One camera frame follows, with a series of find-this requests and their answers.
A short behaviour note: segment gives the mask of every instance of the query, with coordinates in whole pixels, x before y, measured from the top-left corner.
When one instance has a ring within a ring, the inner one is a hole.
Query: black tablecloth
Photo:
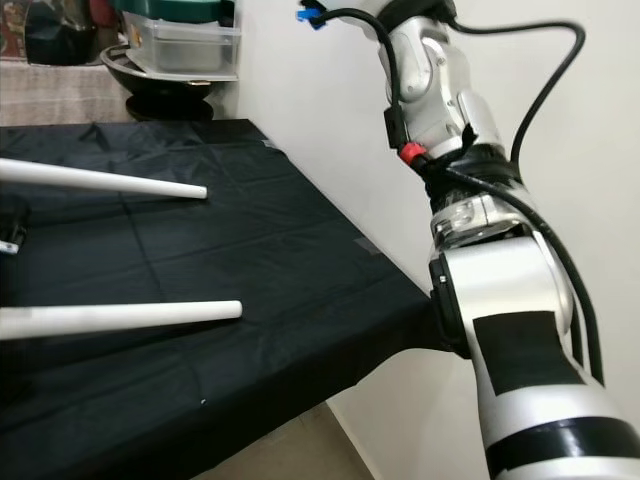
[[[33,210],[0,260],[3,306],[244,304],[235,323],[1,343],[2,480],[187,479],[391,355],[439,347],[423,293],[248,121],[3,128],[0,146],[210,190],[2,185]]]

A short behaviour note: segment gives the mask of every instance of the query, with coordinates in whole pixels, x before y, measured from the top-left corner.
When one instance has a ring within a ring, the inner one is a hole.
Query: white wall
[[[252,119],[416,283],[428,290],[431,240],[421,182],[386,147],[377,46],[332,23],[294,20],[295,0],[243,0],[238,115]],[[640,2],[458,0],[460,21],[493,25],[569,17],[583,55],[535,122],[523,174],[579,265],[600,316],[609,390],[640,427]],[[476,89],[510,141],[566,53],[567,33],[468,38]],[[470,365],[411,351],[332,400],[377,478],[486,476]]]

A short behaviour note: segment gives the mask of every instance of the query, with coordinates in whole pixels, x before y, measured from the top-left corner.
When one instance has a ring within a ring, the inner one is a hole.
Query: cable
[[[511,25],[506,27],[498,27],[498,28],[470,28],[460,25],[455,21],[455,19],[448,20],[449,26],[459,33],[466,33],[469,35],[493,35],[499,33],[513,33],[513,32],[525,32],[528,30],[540,30],[547,28],[564,28],[571,30],[576,35],[576,41],[573,45],[573,48],[569,52],[569,54],[565,57],[563,62],[560,64],[558,69],[553,73],[549,81],[546,83],[538,97],[535,99],[529,111],[525,115],[516,136],[513,140],[513,147],[511,148],[511,161],[518,165],[520,163],[520,151],[522,150],[522,143],[524,142],[524,137],[527,134],[527,130],[531,126],[533,119],[536,114],[542,107],[542,104],[547,99],[553,88],[556,86],[558,81],[562,78],[568,68],[571,66],[573,61],[576,59],[580,50],[584,46],[585,40],[587,38],[587,34],[580,25],[574,22],[569,21],[551,21],[551,22],[541,22],[541,23],[531,23],[525,25]]]
[[[558,255],[558,258],[560,259],[560,262],[564,265],[567,275],[569,276],[569,280],[571,281],[571,284],[573,285],[573,288],[576,292],[576,296],[578,297],[580,308],[582,309],[585,330],[587,333],[587,347],[589,349],[589,365],[591,367],[591,375],[604,386],[602,352],[600,351],[600,339],[598,334],[598,323],[596,321],[596,312],[593,308],[593,304],[591,303],[591,299],[589,298],[587,287],[580,277],[578,268],[576,267],[575,263],[573,263],[571,255],[562,244],[562,241],[560,240],[558,235],[556,235],[549,224],[533,208],[531,208],[529,205],[527,205],[514,195],[511,195],[504,189],[485,182],[484,180],[480,180],[478,178],[470,177],[463,173],[457,172],[452,168],[446,168],[444,170],[444,175],[468,187],[485,191],[505,201],[513,208],[521,212],[540,231],[540,233],[549,242],[551,247],[553,247],[556,254]]]
[[[584,353],[582,351],[582,328],[578,316],[578,305],[573,299],[573,312],[571,314],[571,352],[578,365],[584,367]]]
[[[391,37],[384,25],[373,15],[368,14],[362,10],[356,8],[338,8],[336,10],[330,10],[317,17],[310,19],[310,23],[314,26],[322,25],[334,18],[349,17],[355,18],[369,24],[376,32],[378,41],[382,44],[387,52],[387,58],[389,59],[389,84],[391,86],[391,110],[393,112],[394,119],[401,123],[396,125],[396,144],[400,147],[404,146],[408,142],[408,134],[406,126],[404,124],[404,112],[402,105],[400,105],[400,74],[398,73],[398,61],[396,59],[396,53],[393,50],[393,44],[391,43]]]

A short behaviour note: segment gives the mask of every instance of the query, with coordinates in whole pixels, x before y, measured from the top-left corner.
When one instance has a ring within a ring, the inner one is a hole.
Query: transparent plastic box
[[[124,13],[131,60],[148,73],[235,77],[240,29]]]

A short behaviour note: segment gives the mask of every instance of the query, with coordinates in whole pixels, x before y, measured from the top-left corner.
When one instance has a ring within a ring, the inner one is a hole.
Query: floor
[[[323,403],[194,480],[373,480]]]

